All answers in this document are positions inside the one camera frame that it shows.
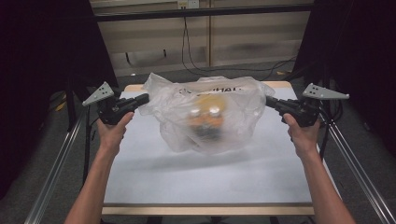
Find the plastic bag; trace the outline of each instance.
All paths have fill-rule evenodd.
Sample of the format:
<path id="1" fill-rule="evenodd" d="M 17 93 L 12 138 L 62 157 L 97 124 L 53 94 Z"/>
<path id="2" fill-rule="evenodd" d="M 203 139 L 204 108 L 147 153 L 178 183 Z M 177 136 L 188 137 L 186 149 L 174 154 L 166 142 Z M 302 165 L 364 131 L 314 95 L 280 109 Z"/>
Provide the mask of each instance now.
<path id="1" fill-rule="evenodd" d="M 160 122 L 167 145 L 176 152 L 191 148 L 205 154 L 243 147 L 262 116 L 265 95 L 275 93 L 252 77 L 172 83 L 153 73 L 143 89 L 150 101 L 139 111 Z"/>

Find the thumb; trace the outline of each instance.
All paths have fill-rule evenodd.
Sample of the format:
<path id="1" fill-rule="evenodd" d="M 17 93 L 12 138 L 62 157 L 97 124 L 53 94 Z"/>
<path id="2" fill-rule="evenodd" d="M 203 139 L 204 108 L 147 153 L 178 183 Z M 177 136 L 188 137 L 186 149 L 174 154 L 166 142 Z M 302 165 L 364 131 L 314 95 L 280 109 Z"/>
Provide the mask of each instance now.
<path id="1" fill-rule="evenodd" d="M 286 123 L 290 126 L 291 130 L 300 129 L 300 126 L 297 123 L 297 120 L 291 114 L 284 114 L 283 118 Z"/>
<path id="2" fill-rule="evenodd" d="M 122 117 L 122 119 L 120 120 L 119 125 L 125 127 L 133 117 L 134 117 L 134 112 L 129 112 L 125 114 L 124 117 Z"/>

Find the wooden table edge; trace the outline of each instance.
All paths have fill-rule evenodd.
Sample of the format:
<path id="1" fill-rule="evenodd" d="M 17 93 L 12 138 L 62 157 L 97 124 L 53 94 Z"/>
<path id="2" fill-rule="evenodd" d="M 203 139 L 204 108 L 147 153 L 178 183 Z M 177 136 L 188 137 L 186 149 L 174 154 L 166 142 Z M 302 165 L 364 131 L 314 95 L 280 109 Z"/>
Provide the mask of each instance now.
<path id="1" fill-rule="evenodd" d="M 227 205 L 227 206 L 104 206 L 103 215 L 130 216 L 313 216 L 312 205 Z"/>

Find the gray carpet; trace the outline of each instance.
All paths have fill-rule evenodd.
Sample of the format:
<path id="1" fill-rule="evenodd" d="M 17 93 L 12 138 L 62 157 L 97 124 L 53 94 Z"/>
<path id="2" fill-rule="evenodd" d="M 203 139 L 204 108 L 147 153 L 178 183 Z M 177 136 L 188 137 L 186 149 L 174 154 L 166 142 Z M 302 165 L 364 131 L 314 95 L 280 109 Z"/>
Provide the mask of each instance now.
<path id="1" fill-rule="evenodd" d="M 262 69 L 271 67 L 267 64 L 242 64 L 238 68 Z M 292 64 L 287 64 L 280 70 L 291 70 Z M 261 79 L 268 72 L 251 71 L 213 71 L 205 72 L 209 76 L 242 77 L 253 76 Z M 186 70 L 160 73 L 171 81 L 185 82 L 196 80 L 199 76 L 192 75 Z M 147 76 L 119 77 L 120 88 L 126 85 L 143 83 Z M 267 80 L 280 80 L 283 76 L 272 75 Z M 301 79 L 293 80 L 292 86 L 297 95 L 304 89 Z M 348 102 L 344 102 L 344 116 L 337 122 L 341 132 L 354 150 L 361 165 L 372 179 L 375 186 L 387 200 L 389 207 L 396 211 L 396 159 L 384 148 L 381 139 L 375 134 L 366 131 L 363 126 L 364 120 Z M 35 147 L 33 157 L 24 167 L 20 176 L 14 181 L 7 196 L 0 201 L 0 223 L 23 223 L 37 197 L 48 173 L 55 161 L 59 149 L 66 136 L 67 112 L 65 109 L 59 112 L 51 111 L 40 133 L 40 141 Z M 82 169 L 84 158 L 85 133 L 81 127 L 76 141 L 69 153 L 68 159 L 62 169 L 49 206 L 42 218 L 41 223 L 63 223 L 64 218 L 78 195 L 82 183 Z M 98 146 L 97 136 L 92 141 L 92 157 Z M 334 141 L 330 138 L 325 155 L 326 162 L 331 170 L 335 184 L 358 223 L 381 223 L 370 202 L 365 197 L 358 182 L 347 167 Z M 112 216 L 104 217 L 106 221 L 115 223 L 145 223 L 146 217 Z M 279 217 L 281 224 L 308 222 L 307 217 Z"/>

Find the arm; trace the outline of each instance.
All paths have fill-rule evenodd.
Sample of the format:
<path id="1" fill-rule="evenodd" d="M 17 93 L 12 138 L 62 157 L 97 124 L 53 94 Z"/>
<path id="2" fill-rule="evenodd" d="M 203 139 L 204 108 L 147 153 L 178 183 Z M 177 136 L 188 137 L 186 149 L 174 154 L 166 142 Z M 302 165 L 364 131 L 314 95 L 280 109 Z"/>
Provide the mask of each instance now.
<path id="1" fill-rule="evenodd" d="M 120 142 L 126 132 L 125 126 L 133 115 L 134 113 L 126 114 L 116 126 L 97 121 L 100 146 L 87 180 L 64 223 L 100 223 L 111 165 L 120 151 Z"/>
<path id="2" fill-rule="evenodd" d="M 312 127 L 300 128 L 292 115 L 285 114 L 284 119 L 290 126 L 289 135 L 296 147 L 296 154 L 303 163 L 317 222 L 355 223 L 335 191 L 319 157 L 317 151 L 319 122 L 317 121 Z"/>

